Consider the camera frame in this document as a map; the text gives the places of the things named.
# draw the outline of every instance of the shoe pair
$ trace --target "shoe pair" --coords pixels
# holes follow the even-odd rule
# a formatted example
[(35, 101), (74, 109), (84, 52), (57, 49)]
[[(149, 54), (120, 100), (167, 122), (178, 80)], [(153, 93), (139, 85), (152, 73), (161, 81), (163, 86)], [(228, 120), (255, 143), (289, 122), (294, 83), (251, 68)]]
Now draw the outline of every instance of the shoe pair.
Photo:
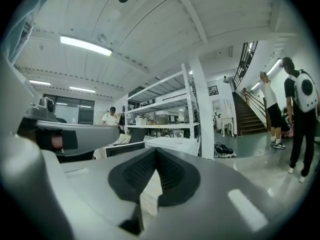
[(275, 149), (278, 149), (278, 150), (285, 150), (287, 147), (285, 145), (283, 145), (281, 142), (279, 142), (278, 144), (276, 143), (275, 140), (271, 140), (270, 141), (270, 145), (274, 145), (274, 148)]
[[(288, 173), (293, 174), (294, 173), (294, 168), (289, 167)], [(301, 176), (299, 179), (300, 183), (303, 183), (305, 181), (306, 177)]]

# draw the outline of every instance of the stair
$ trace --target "stair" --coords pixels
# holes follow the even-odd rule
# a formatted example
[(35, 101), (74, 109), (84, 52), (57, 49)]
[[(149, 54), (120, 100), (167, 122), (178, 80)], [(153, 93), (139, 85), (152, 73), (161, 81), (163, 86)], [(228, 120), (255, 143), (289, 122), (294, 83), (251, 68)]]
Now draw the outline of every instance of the stair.
[(235, 92), (232, 93), (238, 125), (238, 135), (268, 132), (251, 107)]

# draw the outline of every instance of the ceiling light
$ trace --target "ceiling light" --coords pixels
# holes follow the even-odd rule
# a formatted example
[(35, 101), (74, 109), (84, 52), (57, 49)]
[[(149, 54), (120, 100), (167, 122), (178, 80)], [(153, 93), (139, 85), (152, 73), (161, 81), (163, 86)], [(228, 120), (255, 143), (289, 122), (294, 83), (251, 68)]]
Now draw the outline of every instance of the ceiling light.
[(251, 88), (250, 91), (252, 91), (254, 88), (256, 88), (259, 84), (260, 84), (260, 82), (257, 82), (257, 83), (254, 85), (254, 87)]
[(38, 84), (38, 85), (46, 85), (46, 86), (50, 86), (51, 85), (51, 83), (49, 83), (49, 82), (42, 82), (42, 81), (29, 80), (29, 82), (31, 84)]
[(88, 89), (82, 89), (82, 88), (78, 88), (78, 87), (69, 87), (72, 90), (78, 90), (78, 91), (84, 91), (84, 92), (89, 92), (89, 93), (95, 93), (95, 90), (88, 90)]
[(84, 48), (84, 49), (87, 49), (87, 50), (90, 50), (90, 51), (93, 51), (93, 52), (96, 52), (99, 54), (103, 54), (106, 56), (110, 56), (112, 54), (112, 51), (107, 48), (98, 46), (96, 44), (93, 44), (93, 43), (90, 43), (87, 41), (76, 39), (73, 37), (68, 37), (68, 36), (62, 35), (62, 36), (60, 36), (60, 42), (65, 45), (81, 47), (81, 48)]
[(278, 66), (278, 64), (280, 63), (280, 61), (281, 61), (281, 59), (278, 58), (278, 59), (276, 60), (276, 62), (274, 63), (273, 67), (272, 67), (272, 68), (269, 70), (269, 72), (266, 73), (266, 74), (269, 75), (269, 74)]

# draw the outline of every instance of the white backpack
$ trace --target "white backpack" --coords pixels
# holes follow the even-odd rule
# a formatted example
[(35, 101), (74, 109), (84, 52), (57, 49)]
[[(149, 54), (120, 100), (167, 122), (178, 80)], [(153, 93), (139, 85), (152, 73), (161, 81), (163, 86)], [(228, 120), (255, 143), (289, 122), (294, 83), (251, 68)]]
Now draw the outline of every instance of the white backpack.
[(316, 86), (311, 77), (299, 70), (299, 76), (289, 75), (294, 81), (294, 101), (304, 113), (309, 112), (318, 106), (318, 95)]

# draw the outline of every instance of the shelf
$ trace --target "shelf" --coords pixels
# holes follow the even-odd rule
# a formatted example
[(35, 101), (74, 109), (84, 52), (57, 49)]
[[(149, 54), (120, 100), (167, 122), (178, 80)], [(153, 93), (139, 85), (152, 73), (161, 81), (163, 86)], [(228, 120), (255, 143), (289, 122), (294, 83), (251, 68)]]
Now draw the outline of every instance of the shelf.
[(167, 110), (174, 107), (182, 107), (187, 106), (187, 95), (183, 94), (181, 96), (170, 98), (161, 102), (157, 102), (154, 104), (150, 104), (147, 106), (138, 107), (136, 109), (128, 110), (127, 113), (148, 113), (148, 112), (155, 112), (159, 110)]
[(128, 101), (145, 102), (185, 88), (183, 72), (166, 77), (128, 97)]
[(200, 123), (172, 123), (172, 124), (144, 124), (144, 125), (128, 125), (128, 128), (148, 128), (148, 129), (185, 129), (198, 126)]

